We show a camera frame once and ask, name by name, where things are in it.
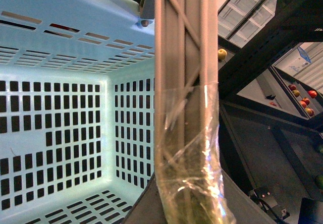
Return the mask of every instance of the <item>gray surface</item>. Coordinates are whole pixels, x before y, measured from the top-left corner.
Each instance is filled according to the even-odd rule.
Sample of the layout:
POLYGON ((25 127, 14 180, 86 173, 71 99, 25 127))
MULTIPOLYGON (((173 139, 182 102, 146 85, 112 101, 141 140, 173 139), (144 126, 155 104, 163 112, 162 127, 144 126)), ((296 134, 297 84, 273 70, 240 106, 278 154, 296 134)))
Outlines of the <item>gray surface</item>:
POLYGON ((229 209, 237 220, 237 224, 275 223, 236 186, 226 173, 223 173, 223 179, 225 198, 229 209))
POLYGON ((258 187, 268 186, 297 224, 302 197, 309 197, 267 125, 231 117, 240 149, 258 187))
MULTIPOLYGON (((230 177, 223 172, 225 196, 228 207, 237 224, 275 224, 249 197, 247 197, 230 177)), ((144 193, 128 213, 123 224, 166 224, 162 203, 155 177, 149 182, 144 193)))
POLYGON ((288 138, 288 141, 298 158, 313 179, 317 175, 322 175, 323 155, 315 151, 314 142, 301 134, 295 134, 288 131, 283 131, 283 133, 288 138))

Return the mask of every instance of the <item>green apple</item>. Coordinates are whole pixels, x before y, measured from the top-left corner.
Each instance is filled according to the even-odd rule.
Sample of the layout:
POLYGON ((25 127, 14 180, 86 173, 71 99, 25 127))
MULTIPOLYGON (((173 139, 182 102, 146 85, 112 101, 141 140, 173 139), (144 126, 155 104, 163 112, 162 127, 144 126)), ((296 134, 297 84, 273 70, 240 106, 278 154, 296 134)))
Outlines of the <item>green apple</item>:
POLYGON ((315 183, 319 189, 323 189, 323 175, 318 175, 315 177, 315 183))
POLYGON ((225 51, 224 49, 220 49, 218 50, 218 59, 221 61, 221 60, 224 60, 226 58, 226 56, 228 55, 227 51, 225 51))

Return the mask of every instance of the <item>clear plastic film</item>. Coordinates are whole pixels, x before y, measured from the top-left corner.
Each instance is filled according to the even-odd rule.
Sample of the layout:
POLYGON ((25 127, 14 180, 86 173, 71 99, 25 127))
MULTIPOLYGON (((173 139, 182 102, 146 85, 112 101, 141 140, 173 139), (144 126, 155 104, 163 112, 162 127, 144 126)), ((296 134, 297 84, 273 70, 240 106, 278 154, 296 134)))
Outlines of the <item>clear plastic film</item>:
POLYGON ((168 90, 156 100, 155 174, 168 223, 236 223, 224 198, 218 84, 168 90))

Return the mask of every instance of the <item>light blue plastic crate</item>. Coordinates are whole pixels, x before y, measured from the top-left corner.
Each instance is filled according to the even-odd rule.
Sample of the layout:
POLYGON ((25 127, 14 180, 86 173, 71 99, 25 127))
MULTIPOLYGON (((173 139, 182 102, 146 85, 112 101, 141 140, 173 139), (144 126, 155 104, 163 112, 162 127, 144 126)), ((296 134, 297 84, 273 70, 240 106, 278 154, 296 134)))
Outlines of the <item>light blue plastic crate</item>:
POLYGON ((120 223, 153 172, 131 0, 0 0, 0 223, 120 223))

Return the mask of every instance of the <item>metal frame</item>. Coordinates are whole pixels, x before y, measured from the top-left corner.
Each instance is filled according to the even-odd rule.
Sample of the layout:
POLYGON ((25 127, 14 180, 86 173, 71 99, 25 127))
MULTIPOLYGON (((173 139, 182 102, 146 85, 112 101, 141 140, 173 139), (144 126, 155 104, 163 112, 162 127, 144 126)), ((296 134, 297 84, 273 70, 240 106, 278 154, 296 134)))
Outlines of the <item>metal frame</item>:
POLYGON ((282 25, 291 17, 299 15, 306 8, 308 12, 319 14, 317 0, 283 0, 286 5, 219 71, 220 98, 236 94, 255 77, 273 64, 289 49, 297 44, 299 30, 284 30, 282 25))

